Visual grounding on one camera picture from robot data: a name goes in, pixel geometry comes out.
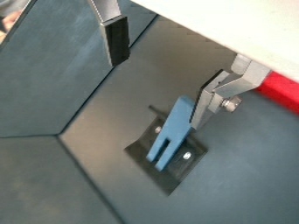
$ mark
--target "bolt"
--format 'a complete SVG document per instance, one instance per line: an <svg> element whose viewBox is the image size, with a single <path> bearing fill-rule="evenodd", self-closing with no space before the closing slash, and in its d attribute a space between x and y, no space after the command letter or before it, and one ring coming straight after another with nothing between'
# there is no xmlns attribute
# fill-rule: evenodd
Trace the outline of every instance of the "bolt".
<svg viewBox="0 0 299 224"><path fill-rule="evenodd" d="M161 127L160 126L157 126L156 128L154 128L154 130L153 130L153 132L156 133L156 134L158 134L160 133L160 131L161 131Z"/></svg>
<svg viewBox="0 0 299 224"><path fill-rule="evenodd" d="M182 158L184 158L184 159L189 159L190 156L192 156L192 154L190 154L189 152L185 152L184 155L182 155Z"/></svg>
<svg viewBox="0 0 299 224"><path fill-rule="evenodd" d="M228 99L225 99L221 103L221 107L228 111L228 112L233 112L235 109L237 108L239 104L241 102L241 99L235 95L232 97L229 97Z"/></svg>

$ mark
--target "gray metal panel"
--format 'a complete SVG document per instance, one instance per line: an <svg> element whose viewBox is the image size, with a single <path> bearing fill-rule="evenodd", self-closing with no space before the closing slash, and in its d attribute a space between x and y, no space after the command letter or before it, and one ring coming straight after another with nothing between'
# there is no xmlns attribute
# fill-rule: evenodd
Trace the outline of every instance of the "gray metal panel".
<svg viewBox="0 0 299 224"><path fill-rule="evenodd" d="M132 43L154 14L126 0L118 6ZM85 0L36 2L0 67L0 137L60 133L110 70Z"/></svg>
<svg viewBox="0 0 299 224"><path fill-rule="evenodd" d="M0 188L0 223L118 223L54 137L0 139Z"/></svg>
<svg viewBox="0 0 299 224"><path fill-rule="evenodd" d="M129 224L296 224L299 118L255 93L198 131L209 152L166 197L122 149L154 118L196 91L233 53L157 21L62 134L78 162Z"/></svg>

